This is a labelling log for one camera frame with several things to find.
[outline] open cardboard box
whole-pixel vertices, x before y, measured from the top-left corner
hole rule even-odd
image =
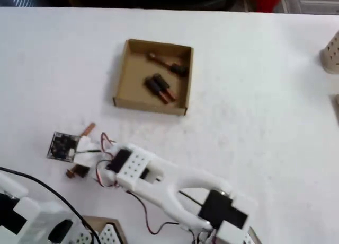
[[[188,77],[179,77],[160,64],[147,59],[154,52],[167,63],[189,67]],[[127,40],[123,50],[120,81],[114,105],[121,108],[154,111],[166,114],[185,115],[189,106],[192,78],[193,48],[168,43]],[[144,85],[146,77],[160,73],[177,96],[177,100],[164,104]]]

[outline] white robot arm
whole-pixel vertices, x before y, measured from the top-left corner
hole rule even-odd
[[[205,171],[182,168],[133,144],[118,144],[107,152],[115,155],[101,171],[115,181],[160,207],[179,224],[197,231],[217,229],[226,244],[242,244],[251,226],[257,204],[233,191],[224,179]],[[184,188],[210,191],[198,215],[187,211],[176,194]]]

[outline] black wire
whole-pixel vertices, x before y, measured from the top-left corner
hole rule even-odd
[[[194,232],[191,229],[189,229],[189,232],[193,235],[193,243],[196,244]]]
[[[144,208],[145,219],[146,219],[146,227],[147,227],[147,229],[148,229],[148,231],[149,231],[150,234],[152,234],[152,235],[157,235],[157,234],[159,234],[160,231],[162,230],[162,228],[163,228],[165,225],[167,225],[167,224],[179,225],[179,223],[176,223],[176,222],[165,222],[165,223],[163,223],[163,224],[159,227],[158,231],[153,232],[153,231],[151,230],[151,228],[149,227],[147,208],[146,208],[146,205],[144,204],[144,202],[143,202],[138,196],[136,196],[135,194],[133,194],[131,191],[126,191],[126,193],[129,194],[129,195],[132,195],[135,199],[137,199],[137,200],[141,203],[142,207]],[[193,243],[195,244],[195,234],[194,234],[194,232],[193,232],[191,229],[189,229],[189,232],[193,235]]]
[[[187,197],[188,199],[190,199],[191,201],[195,202],[196,204],[198,204],[199,206],[202,207],[202,204],[199,203],[196,199],[194,199],[193,197],[189,196],[188,194],[182,192],[179,190],[179,194],[182,194],[183,196]]]
[[[14,175],[18,175],[18,176],[21,176],[21,177],[33,180],[36,183],[42,185],[44,188],[46,188],[50,192],[52,192],[55,196],[57,196],[60,200],[62,200],[70,208],[71,211],[73,211],[73,213],[81,220],[81,222],[84,225],[84,227],[87,227],[91,231],[92,235],[94,235],[94,237],[96,238],[98,244],[101,244],[99,236],[96,234],[94,229],[90,226],[90,224],[88,224],[87,221],[77,212],[77,210],[65,198],[63,198],[61,196],[61,194],[56,192],[53,188],[51,188],[50,186],[48,186],[47,184],[45,184],[41,180],[39,180],[39,179],[37,179],[37,178],[35,178],[33,176],[30,176],[30,175],[28,175],[26,173],[14,171],[14,170],[3,168],[3,167],[0,167],[0,171],[5,171],[5,172],[8,172],[8,173],[11,173],[11,174],[14,174]]]
[[[75,152],[76,154],[82,154],[82,153],[97,153],[97,152],[102,152],[101,150],[85,150],[85,151],[79,151]]]

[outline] small black circuit board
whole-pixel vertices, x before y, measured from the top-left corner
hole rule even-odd
[[[74,153],[80,136],[54,132],[47,158],[73,162]]]

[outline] white table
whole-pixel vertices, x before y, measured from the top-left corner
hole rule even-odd
[[[0,8],[0,26],[2,166],[45,181],[82,214],[119,219],[129,243],[190,243],[175,226],[151,236],[133,197],[69,180],[70,164],[46,159],[55,130],[79,134],[94,121],[95,138],[105,131],[257,199],[253,228],[263,243],[339,238],[339,129],[329,100],[329,80],[339,80],[318,60],[339,16]],[[113,106],[129,38],[194,48],[187,116]],[[168,220],[147,206],[153,228]]]

